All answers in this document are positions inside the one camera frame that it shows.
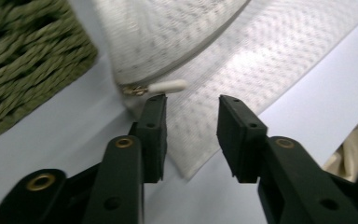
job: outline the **green woven basket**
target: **green woven basket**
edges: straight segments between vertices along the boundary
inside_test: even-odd
[[[93,64],[92,45],[64,0],[0,0],[0,134]]]

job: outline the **beige fabric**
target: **beige fabric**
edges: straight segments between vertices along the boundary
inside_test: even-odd
[[[358,125],[324,165],[325,171],[354,182],[358,176]]]

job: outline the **white surface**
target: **white surface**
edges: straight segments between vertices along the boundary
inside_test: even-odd
[[[88,1],[76,1],[87,18]],[[0,136],[0,201],[25,175],[42,168],[74,175],[101,159],[109,139],[124,134],[131,117],[111,84],[99,26],[86,21],[101,49],[89,72]],[[358,122],[358,27],[261,119],[269,135],[303,144],[322,164]],[[163,182],[145,187],[148,224],[264,223],[255,185],[239,185],[218,152],[189,182],[170,160]]]

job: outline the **zipper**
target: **zipper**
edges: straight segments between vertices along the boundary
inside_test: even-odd
[[[149,85],[128,85],[122,88],[124,95],[142,96],[145,93],[174,93],[183,91],[187,82],[183,79],[157,82]]]

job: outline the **white mesh fabric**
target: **white mesh fabric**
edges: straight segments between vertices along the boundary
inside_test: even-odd
[[[106,27],[108,16],[102,18]],[[219,149],[215,132],[220,94],[240,98],[260,113],[356,24],[358,1],[252,0],[211,46],[163,76],[161,81],[183,78],[190,84],[187,91],[170,94],[167,107],[168,152],[182,174],[191,177]],[[114,42],[116,36],[109,32],[108,41]],[[174,54],[174,45],[169,46],[167,51]]]
[[[160,75],[222,27],[247,0],[93,0],[116,83]]]

